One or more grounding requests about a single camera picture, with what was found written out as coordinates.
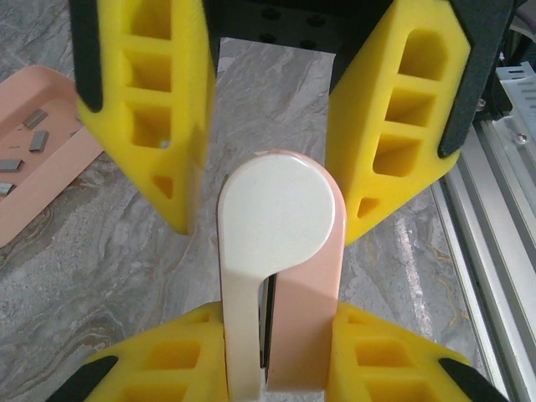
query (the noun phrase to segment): pink plastic tray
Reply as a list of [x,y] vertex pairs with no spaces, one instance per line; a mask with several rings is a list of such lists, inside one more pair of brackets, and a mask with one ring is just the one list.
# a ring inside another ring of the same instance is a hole
[[[101,154],[77,120],[75,100],[73,80],[42,66],[0,84],[0,247]],[[39,131],[46,141],[36,141]]]

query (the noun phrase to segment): screw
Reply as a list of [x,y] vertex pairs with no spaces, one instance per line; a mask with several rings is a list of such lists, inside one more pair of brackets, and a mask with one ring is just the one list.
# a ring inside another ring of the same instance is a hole
[[486,101],[483,98],[480,98],[477,102],[477,111],[483,111],[486,107]]
[[515,135],[513,141],[518,145],[525,145],[528,142],[527,134],[519,132]]

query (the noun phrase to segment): white circular end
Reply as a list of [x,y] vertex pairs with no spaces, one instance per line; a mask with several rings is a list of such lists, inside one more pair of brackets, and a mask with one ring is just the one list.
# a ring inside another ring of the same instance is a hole
[[312,258],[333,227],[335,199],[319,169],[269,153],[239,167],[219,200],[222,262],[232,271],[277,271]]

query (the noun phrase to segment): marble surface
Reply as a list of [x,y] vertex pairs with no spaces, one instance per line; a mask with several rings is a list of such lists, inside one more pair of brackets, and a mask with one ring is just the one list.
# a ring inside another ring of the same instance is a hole
[[[29,64],[73,76],[64,0],[0,2],[0,80]],[[245,155],[322,160],[332,56],[225,39],[191,237],[106,155],[0,249],[0,400],[45,400],[95,350],[219,299],[215,204]],[[429,189],[345,252],[340,298],[466,355],[474,332]],[[263,400],[322,400],[265,394]]]

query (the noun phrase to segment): white plastic hook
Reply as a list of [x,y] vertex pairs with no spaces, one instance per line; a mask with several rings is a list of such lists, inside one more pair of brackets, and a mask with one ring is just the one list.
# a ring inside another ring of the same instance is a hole
[[255,157],[225,183],[218,231],[230,400],[260,398],[259,286],[324,246],[335,206],[318,165],[291,153]]

